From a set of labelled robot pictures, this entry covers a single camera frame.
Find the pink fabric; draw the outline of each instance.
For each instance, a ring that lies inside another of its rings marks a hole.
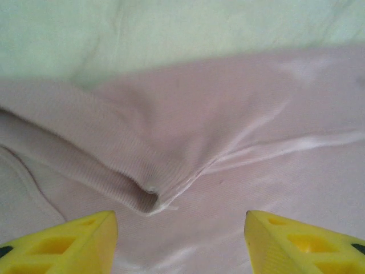
[[[364,79],[359,45],[201,61],[90,92],[2,80],[0,217],[13,221],[0,240],[59,223],[55,209],[113,209],[113,273],[249,273],[249,209],[365,237]],[[36,208],[35,193],[49,210],[10,206],[29,196]]]

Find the garment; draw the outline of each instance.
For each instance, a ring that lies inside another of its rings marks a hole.
[[[249,209],[365,238],[364,49],[3,79],[0,241],[115,210],[112,273],[250,273]]]

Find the black tip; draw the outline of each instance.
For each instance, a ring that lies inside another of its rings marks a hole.
[[[12,250],[13,250],[13,247],[11,247],[9,245],[6,247],[0,247],[0,259]]]
[[[362,244],[352,244],[354,248],[356,248],[358,251],[360,251],[362,254],[365,255],[365,245]]]

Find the yellow triangular piece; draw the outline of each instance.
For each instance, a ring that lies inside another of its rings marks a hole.
[[[117,241],[103,211],[0,245],[0,274],[109,274]]]
[[[245,238],[255,274],[364,274],[365,241],[262,211]]]

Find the white fabric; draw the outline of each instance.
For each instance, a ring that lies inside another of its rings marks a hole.
[[[93,86],[247,51],[365,41],[365,0],[1,0],[0,75]]]
[[[0,241],[112,209],[113,273],[250,273],[249,209],[365,238],[364,77],[365,48],[349,46],[162,68],[88,94],[3,80],[13,197]]]

